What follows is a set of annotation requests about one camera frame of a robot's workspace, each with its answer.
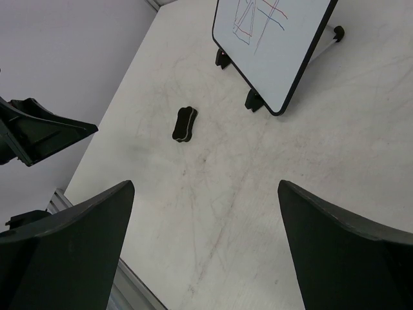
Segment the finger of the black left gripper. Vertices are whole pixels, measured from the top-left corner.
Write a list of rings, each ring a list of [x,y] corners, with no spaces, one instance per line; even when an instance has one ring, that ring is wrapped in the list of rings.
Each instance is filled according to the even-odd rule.
[[[1,99],[1,165],[16,158],[33,166],[97,131],[94,124],[51,113],[34,98]]]

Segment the black whiteboard eraser green felt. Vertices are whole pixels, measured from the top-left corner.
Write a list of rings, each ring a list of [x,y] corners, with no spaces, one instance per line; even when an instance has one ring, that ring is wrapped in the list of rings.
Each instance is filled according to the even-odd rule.
[[[193,107],[180,108],[177,121],[172,133],[172,139],[177,142],[189,142],[192,139],[192,129],[197,117],[197,110]]]

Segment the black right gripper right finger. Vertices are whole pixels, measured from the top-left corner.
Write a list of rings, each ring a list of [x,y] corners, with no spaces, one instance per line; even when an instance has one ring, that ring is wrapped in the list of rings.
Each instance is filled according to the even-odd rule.
[[[291,181],[277,193],[305,309],[412,309],[412,233]]]

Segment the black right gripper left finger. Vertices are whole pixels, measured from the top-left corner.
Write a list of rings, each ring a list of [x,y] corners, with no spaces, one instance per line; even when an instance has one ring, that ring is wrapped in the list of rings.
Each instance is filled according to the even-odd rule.
[[[2,232],[1,309],[106,309],[134,194],[123,181]]]

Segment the black-framed small whiteboard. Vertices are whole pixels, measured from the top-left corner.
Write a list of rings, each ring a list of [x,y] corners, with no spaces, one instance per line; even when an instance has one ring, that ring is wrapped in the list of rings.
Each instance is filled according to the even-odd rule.
[[[249,85],[245,106],[282,115],[336,7],[336,1],[218,1],[215,64],[233,65]]]

